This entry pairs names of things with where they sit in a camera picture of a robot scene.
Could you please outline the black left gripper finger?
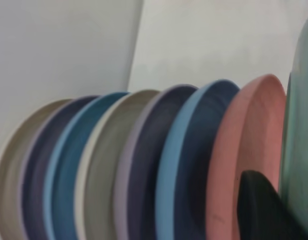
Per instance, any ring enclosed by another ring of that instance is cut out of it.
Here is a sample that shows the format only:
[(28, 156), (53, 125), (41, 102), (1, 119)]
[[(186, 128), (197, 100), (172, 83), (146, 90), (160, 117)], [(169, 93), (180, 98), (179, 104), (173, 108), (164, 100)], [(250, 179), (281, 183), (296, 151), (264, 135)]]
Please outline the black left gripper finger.
[(305, 239), (305, 230), (283, 205), (266, 176), (257, 171), (241, 174), (237, 220), (242, 240)]

